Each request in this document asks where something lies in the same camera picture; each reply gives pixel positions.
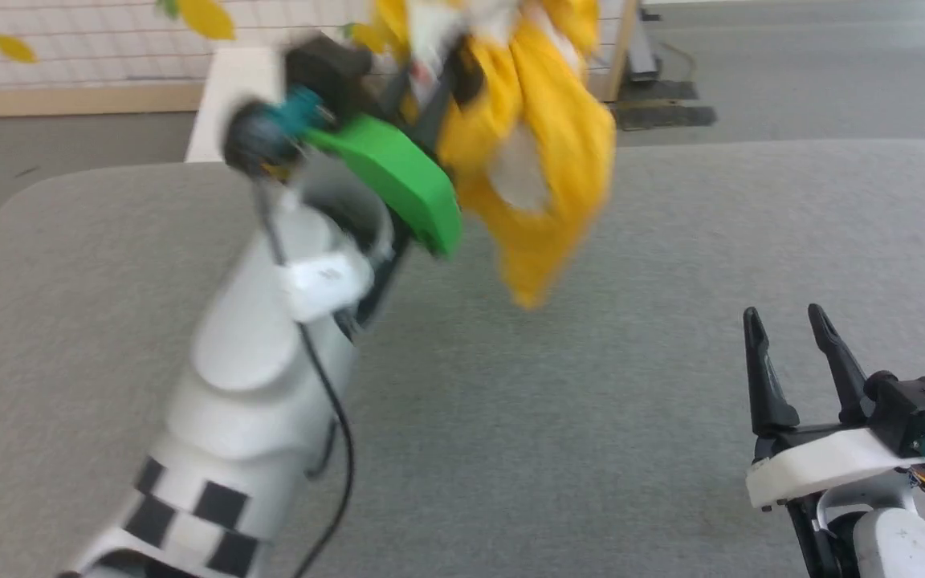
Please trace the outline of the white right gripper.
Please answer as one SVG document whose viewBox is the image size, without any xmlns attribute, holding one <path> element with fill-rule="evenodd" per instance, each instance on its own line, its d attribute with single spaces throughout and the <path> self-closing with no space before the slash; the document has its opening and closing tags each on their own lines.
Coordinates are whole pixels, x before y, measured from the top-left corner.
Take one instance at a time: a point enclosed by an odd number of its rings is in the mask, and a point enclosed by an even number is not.
<svg viewBox="0 0 925 578">
<path fill-rule="evenodd" d="M 818 303 L 809 304 L 808 318 L 832 373 L 838 420 L 866 424 L 858 360 Z M 743 311 L 743 336 L 753 434 L 793 430 L 799 413 L 776 377 L 755 307 Z M 746 486 L 753 508 L 786 509 L 810 577 L 923 577 L 925 520 L 915 509 L 913 472 L 924 464 L 897 456 L 869 430 L 848 430 L 757 461 Z"/>
</svg>

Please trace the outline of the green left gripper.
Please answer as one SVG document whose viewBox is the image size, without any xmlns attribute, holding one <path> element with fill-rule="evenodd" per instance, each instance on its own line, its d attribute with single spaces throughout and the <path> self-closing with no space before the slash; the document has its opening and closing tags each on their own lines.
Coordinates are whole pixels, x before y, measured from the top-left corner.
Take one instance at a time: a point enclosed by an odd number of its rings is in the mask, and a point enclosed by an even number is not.
<svg viewBox="0 0 925 578">
<path fill-rule="evenodd" d="M 472 36 L 459 36 L 451 45 L 448 68 L 434 81 L 429 98 L 421 103 L 415 96 L 413 120 L 401 113 L 411 94 L 415 62 L 409 61 L 383 88 L 383 115 L 389 124 L 359 115 L 337 131 L 312 128 L 304 134 L 305 143 L 344 161 L 406 223 L 423 248 L 440 257 L 454 255 L 463 224 L 451 179 L 429 155 L 436 155 L 452 95 L 463 108 L 484 88 L 485 74 L 471 40 Z"/>
</svg>

